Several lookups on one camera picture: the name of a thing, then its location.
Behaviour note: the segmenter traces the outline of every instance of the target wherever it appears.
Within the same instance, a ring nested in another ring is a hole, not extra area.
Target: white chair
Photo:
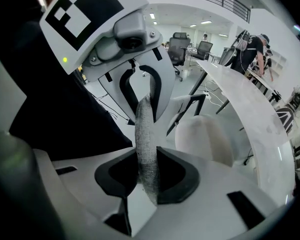
[[[175,130],[176,150],[232,167],[230,141],[216,119],[196,115],[180,121]]]

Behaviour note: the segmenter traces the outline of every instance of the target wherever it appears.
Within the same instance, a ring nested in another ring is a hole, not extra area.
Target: black metal bracket
[[[200,175],[190,163],[157,147],[160,204],[177,204],[187,199],[198,187]],[[126,199],[135,189],[139,177],[138,156],[131,150],[100,165],[94,173],[95,181],[109,196]]]
[[[175,126],[178,125],[179,121],[181,120],[181,118],[184,116],[184,114],[187,112],[187,110],[190,108],[190,106],[193,104],[193,102],[198,101],[198,104],[196,106],[195,112],[194,112],[194,116],[199,115],[201,108],[205,102],[206,99],[206,95],[205,94],[195,94],[195,95],[191,95],[190,97],[190,102],[188,103],[188,105],[186,106],[185,110],[181,113],[179,113],[179,115],[177,116],[177,118],[174,120],[173,124],[170,126],[170,128],[168,129],[168,131],[166,132],[166,135],[168,136],[169,133],[171,133],[171,131],[175,128]]]

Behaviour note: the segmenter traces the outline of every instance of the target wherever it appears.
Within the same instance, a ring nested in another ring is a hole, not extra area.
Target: white ceiling
[[[154,13],[155,19],[151,19],[149,13]],[[229,20],[212,12],[179,4],[149,4],[144,14],[149,24],[156,21],[158,25],[177,25],[187,28],[196,24],[192,29],[212,34],[228,35],[232,25]],[[212,21],[212,23],[200,23],[204,21]]]

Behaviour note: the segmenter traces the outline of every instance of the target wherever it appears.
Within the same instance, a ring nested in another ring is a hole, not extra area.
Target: backpack
[[[237,37],[238,44],[235,48],[240,51],[245,51],[247,49],[249,39],[250,33],[247,30],[242,31]]]

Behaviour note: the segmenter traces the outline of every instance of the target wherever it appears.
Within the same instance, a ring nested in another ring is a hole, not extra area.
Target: desk
[[[212,63],[214,63],[216,60],[217,60],[217,62],[219,62],[219,60],[220,60],[220,56],[218,56],[218,55],[216,55],[216,54],[213,54],[213,53],[211,53],[211,52],[208,52],[209,53],[209,55],[212,57],[211,58],[211,62]]]
[[[187,48],[187,51],[190,52],[190,61],[191,61],[192,53],[193,53],[193,52],[196,53],[196,52],[197,52],[197,48],[195,48],[195,47],[188,47],[188,48]]]
[[[192,92],[209,74],[231,102],[245,128],[255,157],[259,187],[276,204],[285,204],[294,189],[295,166],[287,133],[276,111],[243,74],[207,61],[197,63],[204,72]]]
[[[262,78],[262,77],[260,77],[260,76],[258,76],[255,72],[253,72],[253,70],[251,70],[251,69],[247,69],[247,71],[257,80],[257,81],[259,81],[264,87],[265,87],[265,90],[264,90],[264,92],[263,92],[263,95],[266,95],[266,93],[267,93],[267,91],[268,90],[270,90],[272,93],[274,93],[275,91],[273,90],[273,88],[270,86],[270,84],[269,83],[267,83],[267,81],[264,79],[264,78]]]

